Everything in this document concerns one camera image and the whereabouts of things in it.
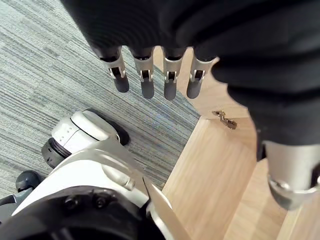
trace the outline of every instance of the metal hinge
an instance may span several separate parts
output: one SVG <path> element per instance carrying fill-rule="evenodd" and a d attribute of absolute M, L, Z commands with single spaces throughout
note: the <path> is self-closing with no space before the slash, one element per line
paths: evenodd
<path fill-rule="evenodd" d="M 233 130 L 237 128 L 237 123 L 233 120 L 226 118 L 226 113 L 224 111 L 213 111 L 212 113 L 220 117 L 220 122 L 222 122 L 228 128 Z"/>

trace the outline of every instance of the metal bolt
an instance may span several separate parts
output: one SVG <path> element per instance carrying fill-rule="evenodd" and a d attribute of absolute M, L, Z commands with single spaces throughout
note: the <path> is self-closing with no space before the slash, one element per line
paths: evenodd
<path fill-rule="evenodd" d="M 68 196 L 64 200 L 64 206 L 68 210 L 74 210 L 79 205 L 79 200 L 76 196 Z"/>
<path fill-rule="evenodd" d="M 106 205 L 106 203 L 107 203 L 106 199 L 101 196 L 95 200 L 95 205 L 98 209 L 103 208 Z"/>
<path fill-rule="evenodd" d="M 237 123 L 233 120 L 226 118 L 226 114 L 224 111 L 213 111 L 212 113 L 218 116 L 220 118 L 220 122 L 222 122 L 228 128 L 232 130 L 237 128 Z"/>

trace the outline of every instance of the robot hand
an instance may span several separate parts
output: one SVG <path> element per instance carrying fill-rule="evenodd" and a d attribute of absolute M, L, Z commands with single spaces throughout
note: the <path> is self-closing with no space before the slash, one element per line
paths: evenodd
<path fill-rule="evenodd" d="M 184 51 L 194 50 L 187 96 L 196 98 L 211 68 L 246 106 L 257 133 L 257 160 L 267 157 L 276 201 L 294 209 L 320 181 L 320 2 L 314 0 L 61 0 L 116 88 L 129 82 L 128 46 L 142 94 L 153 89 L 153 47 L 164 52 L 164 96 L 172 100 Z"/>

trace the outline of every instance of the light wood panel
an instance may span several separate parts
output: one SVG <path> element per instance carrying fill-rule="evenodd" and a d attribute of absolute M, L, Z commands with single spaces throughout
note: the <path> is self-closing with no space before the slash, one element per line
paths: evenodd
<path fill-rule="evenodd" d="M 253 121 L 250 117 L 231 118 L 237 123 L 236 129 L 224 127 L 225 132 L 235 140 L 246 145 L 248 148 L 256 151 L 257 149 L 257 134 Z M 216 124 L 221 124 L 219 119 L 213 119 Z"/>
<path fill-rule="evenodd" d="M 187 97 L 187 86 L 190 77 L 190 67 L 193 58 L 192 48 L 188 48 L 182 61 L 177 89 L 188 99 L 201 116 L 206 119 L 217 119 L 212 111 L 224 111 L 227 118 L 247 118 L 247 109 L 236 103 L 227 94 L 227 85 L 217 82 L 211 73 L 203 80 L 201 92 L 195 99 Z M 157 46 L 153 53 L 154 65 L 163 71 L 163 52 Z"/>
<path fill-rule="evenodd" d="M 277 239 L 287 211 L 273 200 L 267 173 L 265 159 L 257 163 L 224 240 Z"/>
<path fill-rule="evenodd" d="M 288 212 L 277 240 L 320 239 L 320 194 L 300 209 Z"/>
<path fill-rule="evenodd" d="M 223 240 L 256 165 L 225 126 L 200 118 L 163 192 L 193 240 Z"/>

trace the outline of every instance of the gray carpet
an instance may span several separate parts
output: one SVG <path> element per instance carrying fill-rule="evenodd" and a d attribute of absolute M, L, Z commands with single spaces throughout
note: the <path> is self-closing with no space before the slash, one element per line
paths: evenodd
<path fill-rule="evenodd" d="M 96 109 L 130 134 L 127 147 L 161 188 L 198 119 L 178 93 L 163 97 L 155 68 L 155 97 L 142 98 L 128 49 L 122 49 L 130 91 L 118 93 L 103 63 L 58 0 L 0 0 L 0 198 L 24 170 L 50 172 L 41 147 L 63 117 Z"/>

